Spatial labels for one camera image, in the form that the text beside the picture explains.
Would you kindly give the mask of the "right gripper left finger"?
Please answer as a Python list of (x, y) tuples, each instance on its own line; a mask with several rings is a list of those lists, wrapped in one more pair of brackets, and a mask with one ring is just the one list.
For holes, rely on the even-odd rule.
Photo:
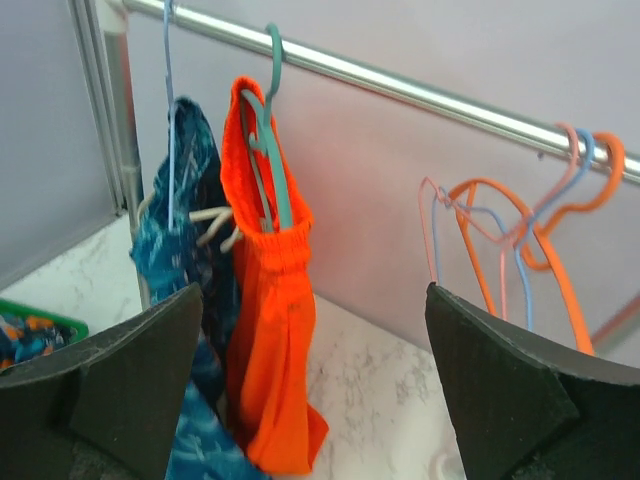
[(164, 478), (201, 317), (191, 285), (2, 371), (2, 478)]

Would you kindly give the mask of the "teal plastic hanger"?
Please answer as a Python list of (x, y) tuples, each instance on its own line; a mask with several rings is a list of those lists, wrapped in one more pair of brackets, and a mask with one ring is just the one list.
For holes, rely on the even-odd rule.
[(272, 74), (270, 87), (263, 103), (260, 102), (257, 95), (252, 91), (248, 89), (241, 91), (242, 97), (255, 114), (256, 132), (249, 132), (245, 113), (242, 114), (242, 125), (245, 140), (249, 146), (251, 166), (265, 214), (263, 231), (273, 233), (276, 231), (274, 228), (274, 217), (269, 207), (264, 183), (257, 166), (254, 155), (255, 151), (260, 152), (269, 161), (277, 207), (276, 212), (279, 219), (278, 231), (290, 229), (293, 226), (293, 215), (281, 151), (272, 127), (272, 100), (280, 87), (284, 49), (278, 27), (274, 23), (269, 23), (266, 26), (266, 31), (271, 36), (272, 41)]

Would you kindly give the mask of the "orange shorts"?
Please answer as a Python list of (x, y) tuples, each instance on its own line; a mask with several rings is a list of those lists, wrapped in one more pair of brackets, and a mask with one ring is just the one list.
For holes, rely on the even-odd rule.
[(273, 475), (306, 475), (329, 427), (307, 398), (307, 361), (316, 322), (308, 275), (311, 209), (285, 174), (293, 225), (280, 221), (268, 158), (251, 152), (255, 113), (242, 93), (262, 100), (259, 84), (241, 76), (231, 87), (222, 141), (221, 182), (244, 237), (233, 248), (241, 307), (226, 352), (228, 423), (250, 461)]

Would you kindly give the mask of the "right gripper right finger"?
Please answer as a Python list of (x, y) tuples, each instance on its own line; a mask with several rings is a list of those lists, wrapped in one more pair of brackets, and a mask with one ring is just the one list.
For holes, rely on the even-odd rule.
[(469, 479), (636, 479), (639, 371), (430, 284), (425, 321)]

